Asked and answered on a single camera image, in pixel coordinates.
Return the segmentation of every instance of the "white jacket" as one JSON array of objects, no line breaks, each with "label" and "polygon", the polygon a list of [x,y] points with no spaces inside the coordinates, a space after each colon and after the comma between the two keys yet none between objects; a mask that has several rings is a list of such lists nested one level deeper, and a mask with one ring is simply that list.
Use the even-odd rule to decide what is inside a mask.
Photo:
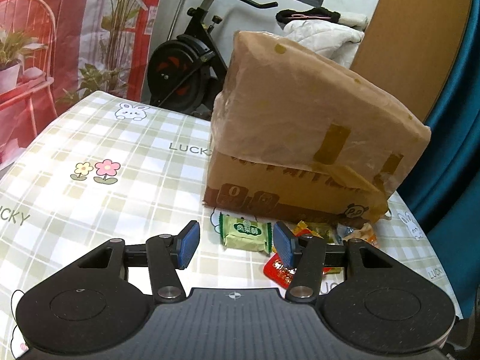
[{"label": "white jacket", "polygon": [[364,33],[325,20],[293,20],[284,30],[285,37],[316,54],[350,68]]}]

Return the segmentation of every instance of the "red snack wrapper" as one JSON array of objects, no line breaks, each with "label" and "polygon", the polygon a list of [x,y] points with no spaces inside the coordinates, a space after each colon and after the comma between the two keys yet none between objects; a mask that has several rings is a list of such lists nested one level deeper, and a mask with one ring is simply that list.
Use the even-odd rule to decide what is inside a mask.
[{"label": "red snack wrapper", "polygon": [[[304,228],[300,230],[295,235],[297,237],[300,237],[305,234],[311,234],[308,228]],[[332,268],[324,268],[323,273],[325,274],[331,269]],[[270,280],[273,280],[282,288],[285,288],[285,290],[289,287],[292,281],[293,275],[295,274],[295,271],[296,271],[295,269],[285,268],[277,253],[275,253],[273,257],[270,260],[268,260],[268,262],[263,267],[263,274],[267,276],[267,278],[269,278]]]}]

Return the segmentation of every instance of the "green snack wrapper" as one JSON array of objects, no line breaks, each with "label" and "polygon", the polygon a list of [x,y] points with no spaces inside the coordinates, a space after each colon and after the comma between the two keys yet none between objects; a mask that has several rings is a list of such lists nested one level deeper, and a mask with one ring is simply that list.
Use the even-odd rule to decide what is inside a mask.
[{"label": "green snack wrapper", "polygon": [[223,245],[244,251],[272,251],[272,224],[220,214]]}]

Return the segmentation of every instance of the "flower print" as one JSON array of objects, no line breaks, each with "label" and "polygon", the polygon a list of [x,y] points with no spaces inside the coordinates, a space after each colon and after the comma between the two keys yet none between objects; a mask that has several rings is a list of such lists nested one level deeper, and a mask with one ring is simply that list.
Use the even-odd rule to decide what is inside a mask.
[{"label": "flower print", "polygon": [[78,163],[75,166],[76,166],[76,169],[74,173],[82,176],[88,175],[88,173],[93,170],[93,166],[90,165],[90,162]]},{"label": "flower print", "polygon": [[95,168],[98,169],[97,174],[99,176],[115,176],[117,170],[120,169],[120,164],[118,162],[112,162],[112,160],[104,160],[103,162],[97,162]]},{"label": "flower print", "polygon": [[120,169],[120,164],[118,162],[112,162],[112,160],[103,160],[102,162],[97,162],[95,164],[97,168],[97,174],[103,177],[94,177],[93,180],[100,184],[114,184],[118,179],[112,177],[117,174],[117,170]]},{"label": "flower print", "polygon": [[90,165],[90,162],[78,163],[75,165],[75,170],[73,175],[70,175],[70,178],[75,181],[84,181],[86,180],[86,175],[88,175],[93,170],[93,166]]}]

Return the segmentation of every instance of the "table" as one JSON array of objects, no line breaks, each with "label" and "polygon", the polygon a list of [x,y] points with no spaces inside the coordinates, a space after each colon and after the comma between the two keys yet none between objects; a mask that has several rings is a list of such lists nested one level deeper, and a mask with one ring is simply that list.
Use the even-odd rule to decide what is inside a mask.
[{"label": "table", "polygon": [[[111,238],[144,243],[197,220],[200,245],[189,267],[178,271],[187,293],[192,287],[276,287],[263,275],[269,257],[225,249],[215,232],[219,210],[202,205],[210,123],[138,106],[93,93],[51,123],[0,181],[1,360],[12,358],[12,294]],[[433,248],[397,193],[389,206],[392,219],[374,225],[380,249],[442,288],[461,316]],[[146,268],[129,273],[130,282],[151,293]],[[327,275],[321,292],[341,280]],[[14,340],[17,353],[20,344]]]}]

